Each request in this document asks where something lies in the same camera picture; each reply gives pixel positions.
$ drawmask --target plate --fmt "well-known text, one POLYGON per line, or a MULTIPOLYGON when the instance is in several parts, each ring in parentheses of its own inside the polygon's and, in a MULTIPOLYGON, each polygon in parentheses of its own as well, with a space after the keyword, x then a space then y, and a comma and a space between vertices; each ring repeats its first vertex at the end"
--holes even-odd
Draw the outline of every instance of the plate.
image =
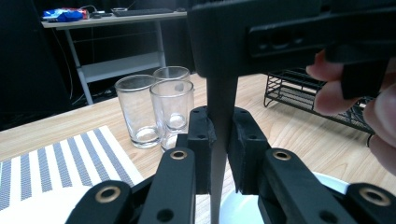
MULTIPOLYGON (((348 183, 329 175, 314 172, 322 185, 345 194, 348 183)), ((242 195, 232 190, 221 203, 219 221, 221 224, 258 224, 263 223, 257 206, 257 195, 242 195)))
POLYGON ((90 188, 55 189, 15 203, 0 211, 0 223, 65 223, 90 188))

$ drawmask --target glass rim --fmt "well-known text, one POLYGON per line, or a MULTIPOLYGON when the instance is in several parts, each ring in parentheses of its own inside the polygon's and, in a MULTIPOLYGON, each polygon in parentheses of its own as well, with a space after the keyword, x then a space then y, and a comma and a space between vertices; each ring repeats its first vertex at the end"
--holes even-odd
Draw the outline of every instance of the glass rim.
POLYGON ((159 80, 173 80, 173 79, 182 79, 182 78, 184 78, 184 77, 189 76, 190 74, 191 74, 190 69, 188 69, 188 68, 186 68, 186 67, 182 67, 182 66, 165 66, 165 67, 162 67, 162 68, 159 68, 159 69, 155 70, 154 73, 153 73, 152 75, 153 75, 155 78, 159 79, 159 80), (181 68, 181 69, 183 69, 183 70, 186 71, 186 74, 183 75, 183 76, 181 76, 181 77, 156 77, 156 76, 155 76, 156 74, 160 73, 162 70, 170 69, 170 68, 171 68, 171 69, 172 69, 172 68, 181 68))
POLYGON ((186 95, 186 94, 188 94, 190 91, 192 91, 193 89, 194 89, 194 84, 193 84, 191 81, 182 80, 182 79, 168 79, 168 80, 163 80, 163 81, 159 81, 159 82, 156 82, 156 83, 152 84, 152 85, 150 86, 150 88, 149 88, 149 92, 150 92, 152 95, 154 95, 154 96, 156 96, 156 97, 160 97, 160 98, 174 98, 174 97, 186 95), (185 82, 185 83, 191 84, 191 86, 190 86, 190 88, 189 88, 188 90, 183 91, 182 93, 179 93, 179 94, 160 95, 160 94, 158 94, 158 93, 156 93, 156 92, 153 92, 153 88, 154 88, 154 87, 156 87, 156 86, 158 86, 158 85, 160 85, 160 84, 163 84, 163 83, 165 83, 165 82, 185 82))
POLYGON ((122 79, 118 80, 116 82, 116 84, 114 84, 114 88, 116 89, 116 91, 142 91, 142 90, 150 88, 153 84, 156 83, 156 80, 157 80, 157 78, 155 78, 154 76, 151 76, 151 75, 132 75, 132 76, 128 76, 128 77, 123 77, 122 79), (149 77, 150 79, 153 80, 153 83, 151 83, 147 86, 142 86, 142 87, 133 88, 133 89, 125 89, 125 88, 120 87, 121 82, 123 82, 125 80, 129 80, 129 79, 139 78, 139 77, 149 77))

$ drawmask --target black wire rack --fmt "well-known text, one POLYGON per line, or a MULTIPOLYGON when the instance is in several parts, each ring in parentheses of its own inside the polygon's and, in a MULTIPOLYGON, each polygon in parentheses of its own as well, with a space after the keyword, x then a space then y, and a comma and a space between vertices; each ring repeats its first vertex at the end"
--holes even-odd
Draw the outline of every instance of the black wire rack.
POLYGON ((304 69, 296 68, 268 74, 264 106, 277 101, 306 112, 330 119, 357 130, 374 134, 373 129, 363 119, 363 109, 373 98, 363 97, 348 111, 335 115, 323 116, 314 111, 315 97, 325 84, 309 76, 304 69))

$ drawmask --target human hand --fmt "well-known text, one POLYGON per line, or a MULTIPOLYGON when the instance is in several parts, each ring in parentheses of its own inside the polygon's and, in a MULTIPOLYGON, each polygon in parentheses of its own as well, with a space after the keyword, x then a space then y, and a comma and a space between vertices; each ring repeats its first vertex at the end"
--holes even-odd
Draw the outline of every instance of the human hand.
MULTIPOLYGON (((343 68, 341 63, 326 62, 324 50, 317 54, 313 65, 306 67, 306 72, 313 78, 327 82, 315 99, 315 110, 322 115, 345 112, 359 100, 343 98, 343 68)), ((386 169, 396 175, 396 58, 389 61, 381 93, 367 104, 363 117, 375 131, 369 143, 371 151, 386 169)))

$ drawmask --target striped placemat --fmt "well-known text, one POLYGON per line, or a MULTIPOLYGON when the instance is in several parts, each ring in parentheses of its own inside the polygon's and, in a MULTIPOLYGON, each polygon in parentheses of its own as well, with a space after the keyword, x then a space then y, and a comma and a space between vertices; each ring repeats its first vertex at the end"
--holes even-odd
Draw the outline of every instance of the striped placemat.
POLYGON ((107 126, 0 162, 0 211, 54 189, 143 180, 107 126))

